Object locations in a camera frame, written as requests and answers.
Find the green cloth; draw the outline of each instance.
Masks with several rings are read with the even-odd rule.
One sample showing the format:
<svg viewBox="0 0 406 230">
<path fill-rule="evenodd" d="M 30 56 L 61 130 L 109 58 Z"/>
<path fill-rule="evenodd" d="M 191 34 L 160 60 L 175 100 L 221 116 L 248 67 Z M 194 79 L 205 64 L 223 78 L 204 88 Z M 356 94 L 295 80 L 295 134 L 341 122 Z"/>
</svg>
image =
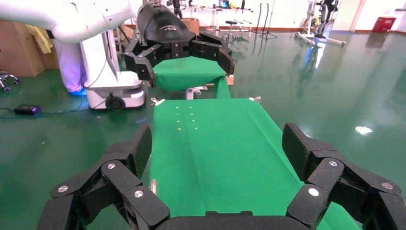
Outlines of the green cloth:
<svg viewBox="0 0 406 230">
<path fill-rule="evenodd" d="M 216 79 L 214 81 L 214 86 L 216 89 L 215 98 L 217 98 L 217 99 L 231 98 L 230 90 L 228 88 L 227 78 L 225 76 L 222 78 Z"/>
<path fill-rule="evenodd" d="M 165 101 L 154 111 L 150 178 L 171 217 L 244 210 L 284 216 L 303 183 L 281 143 L 281 130 L 256 101 Z M 332 204 L 319 229 L 359 227 Z"/>
<path fill-rule="evenodd" d="M 157 86 L 168 91 L 204 86 L 226 75 L 217 62 L 198 57 L 163 61 L 154 72 Z"/>
</svg>

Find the white cloth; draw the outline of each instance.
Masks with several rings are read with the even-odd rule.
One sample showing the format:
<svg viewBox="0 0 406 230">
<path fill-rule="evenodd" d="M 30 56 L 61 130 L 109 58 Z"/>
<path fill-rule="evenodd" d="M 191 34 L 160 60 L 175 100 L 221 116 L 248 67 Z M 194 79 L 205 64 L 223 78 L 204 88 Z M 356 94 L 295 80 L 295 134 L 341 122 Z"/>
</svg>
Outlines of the white cloth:
<svg viewBox="0 0 406 230">
<path fill-rule="evenodd" d="M 58 56 L 63 84 L 69 92 L 79 92 L 87 80 L 80 44 L 63 43 L 56 39 L 52 41 Z"/>
</svg>

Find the stand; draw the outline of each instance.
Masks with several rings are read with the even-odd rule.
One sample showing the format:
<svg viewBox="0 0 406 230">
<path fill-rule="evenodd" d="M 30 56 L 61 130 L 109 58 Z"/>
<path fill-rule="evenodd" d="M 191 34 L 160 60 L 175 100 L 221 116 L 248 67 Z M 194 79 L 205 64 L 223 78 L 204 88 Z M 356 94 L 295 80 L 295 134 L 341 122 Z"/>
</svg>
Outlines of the stand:
<svg viewBox="0 0 406 230">
<path fill-rule="evenodd" d="M 269 18 L 269 23 L 268 23 L 268 30 L 267 30 L 266 33 L 264 33 L 266 21 L 267 21 L 267 18 L 268 18 L 268 12 L 269 12 L 269 4 L 267 3 L 267 8 L 268 8 L 268 10 L 267 10 L 267 16 L 266 16 L 266 18 L 265 18 L 265 24 L 264 24 L 264 28 L 262 29 L 262 34 L 259 36 L 260 38 L 265 38 L 266 40 L 278 38 L 276 35 L 274 35 L 274 34 L 272 34 L 271 32 L 269 32 L 270 25 L 271 25 L 271 20 L 272 20 L 272 15 L 273 15 L 273 7 L 274 7 L 274 6 L 275 6 L 275 0 L 273 0 L 273 4 L 272 4 L 271 16 L 270 16 L 270 18 Z"/>
</svg>

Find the glossy floor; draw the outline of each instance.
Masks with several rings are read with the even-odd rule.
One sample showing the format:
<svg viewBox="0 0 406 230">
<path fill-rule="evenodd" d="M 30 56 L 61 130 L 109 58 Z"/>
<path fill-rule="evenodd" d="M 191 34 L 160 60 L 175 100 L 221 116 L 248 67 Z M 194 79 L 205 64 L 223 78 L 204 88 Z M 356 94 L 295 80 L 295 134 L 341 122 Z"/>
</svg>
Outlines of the glossy floor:
<svg viewBox="0 0 406 230">
<path fill-rule="evenodd" d="M 234 42 L 232 96 L 261 96 L 280 128 L 296 122 L 308 136 L 330 141 L 352 162 L 406 190 L 406 36 L 333 33 L 347 41 L 344 48 L 310 49 L 294 34 L 276 35 Z M 148 95 L 184 97 L 159 89 Z M 212 96 L 210 90 L 201 97 Z M 57 70 L 0 92 L 0 107 L 19 104 L 40 104 L 44 112 L 88 107 L 86 98 L 64 90 Z M 130 139 L 139 124 L 152 123 L 152 112 L 148 103 L 143 110 L 0 119 L 1 229 L 34 229 L 54 185 L 92 166 L 109 145 Z M 0 116 L 12 114 L 1 110 Z M 89 229 L 128 226 L 109 207 Z"/>
</svg>

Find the cable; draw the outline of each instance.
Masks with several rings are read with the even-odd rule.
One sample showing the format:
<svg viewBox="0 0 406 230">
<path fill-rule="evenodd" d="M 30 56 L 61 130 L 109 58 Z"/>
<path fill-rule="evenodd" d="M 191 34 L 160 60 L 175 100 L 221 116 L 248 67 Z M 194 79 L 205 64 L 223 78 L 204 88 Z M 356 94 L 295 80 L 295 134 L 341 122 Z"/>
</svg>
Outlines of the cable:
<svg viewBox="0 0 406 230">
<path fill-rule="evenodd" d="M 267 16 L 265 17 L 265 23 L 264 23 L 264 28 L 262 28 L 262 32 L 265 31 L 265 26 L 266 26 L 266 22 L 268 20 L 268 14 L 269 14 L 269 4 L 267 3 Z"/>
<path fill-rule="evenodd" d="M 121 28 L 121 26 L 118 26 L 118 28 L 120 29 L 121 33 L 123 33 L 125 39 L 127 40 L 128 43 L 131 42 L 131 40 L 128 38 L 128 36 L 125 34 L 124 30 Z"/>
<path fill-rule="evenodd" d="M 10 113 L 13 112 L 13 110 L 12 110 L 12 109 L 9 109 L 9 108 L 0 108 L 0 110 L 8 110 Z"/>
<path fill-rule="evenodd" d="M 99 107 L 99 105 L 101 105 L 101 104 L 103 104 L 103 103 L 105 103 L 107 101 L 107 99 L 105 99 L 104 101 L 102 101 L 102 102 L 100 102 L 100 104 L 98 104 L 97 106 L 95 106 L 95 107 L 90 107 L 90 109 L 96 109 L 97 107 Z"/>
<path fill-rule="evenodd" d="M 261 13 L 262 13 L 262 2 L 261 2 L 261 4 L 259 5 L 259 16 L 258 16 L 258 23 L 257 23 L 257 31 L 256 32 L 253 32 L 253 33 L 257 33 L 258 32 L 258 26 L 259 26 L 259 20 L 260 20 L 260 18 L 261 18 Z"/>
<path fill-rule="evenodd" d="M 111 53 L 111 49 L 110 49 L 110 42 L 109 42 L 109 40 L 107 39 L 107 47 L 108 47 L 108 49 L 106 49 L 106 60 L 104 61 L 104 65 L 103 65 L 103 68 L 101 69 L 101 71 L 100 71 L 100 73 L 99 73 L 99 75 L 97 76 L 97 78 L 96 78 L 96 80 L 94 80 L 94 82 L 92 83 L 92 84 L 90 84 L 90 85 L 88 85 L 88 86 L 85 86 L 85 89 L 88 89 L 88 88 L 90 88 L 94 83 L 96 83 L 97 82 L 97 80 L 100 78 L 100 76 L 101 76 L 101 73 L 103 73 L 103 70 L 104 70 L 104 67 L 106 67 L 106 63 L 107 63 L 107 54 L 108 54 L 108 52 L 110 52 Z"/>
</svg>

